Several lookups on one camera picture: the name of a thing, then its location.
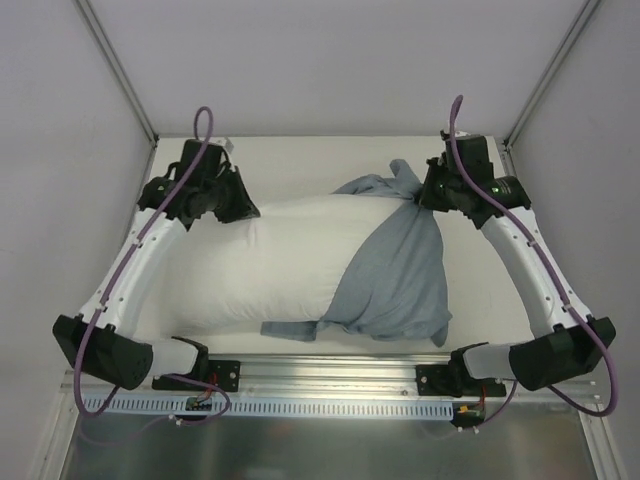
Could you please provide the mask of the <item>white pillow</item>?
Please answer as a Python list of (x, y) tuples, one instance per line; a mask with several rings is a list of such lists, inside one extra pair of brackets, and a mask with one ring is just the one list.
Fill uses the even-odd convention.
[(402, 203), (329, 194), (262, 205), (249, 220), (199, 220), (161, 260), (137, 332), (194, 338), (317, 321), (360, 247)]

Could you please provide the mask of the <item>grey-blue pillowcase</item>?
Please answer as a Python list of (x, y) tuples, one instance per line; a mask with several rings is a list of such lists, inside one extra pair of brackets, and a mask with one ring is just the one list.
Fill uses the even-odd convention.
[(363, 242), (338, 283), (327, 312), (317, 320), (265, 322), (267, 337), (312, 342), (336, 326), (376, 341), (430, 340), (445, 344), (452, 315), (443, 263), (444, 244), (432, 211), (418, 205), (422, 183), (403, 159), (391, 176), (369, 174), (338, 193), (395, 199), (399, 206)]

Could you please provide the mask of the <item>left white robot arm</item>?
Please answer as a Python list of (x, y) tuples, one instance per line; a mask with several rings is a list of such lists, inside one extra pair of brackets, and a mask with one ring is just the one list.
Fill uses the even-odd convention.
[(76, 376), (125, 390), (171, 375), (188, 390), (206, 384), (207, 347), (183, 337), (148, 343), (134, 335), (165, 256), (208, 213), (221, 223), (260, 214), (227, 147), (189, 139), (180, 160), (144, 186), (128, 238), (96, 292), (78, 314), (54, 323), (53, 336)]

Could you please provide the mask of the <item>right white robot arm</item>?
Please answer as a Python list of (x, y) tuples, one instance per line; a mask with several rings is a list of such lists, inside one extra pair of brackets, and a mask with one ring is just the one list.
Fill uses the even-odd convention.
[(592, 372), (616, 336), (578, 298), (544, 241), (531, 201), (514, 176), (498, 177), (485, 137), (442, 133), (444, 152), (428, 159), (418, 200), (433, 211), (458, 211), (502, 260), (524, 305), (532, 339), (455, 350), (450, 387), (469, 395), (484, 379), (515, 380), (536, 391)]

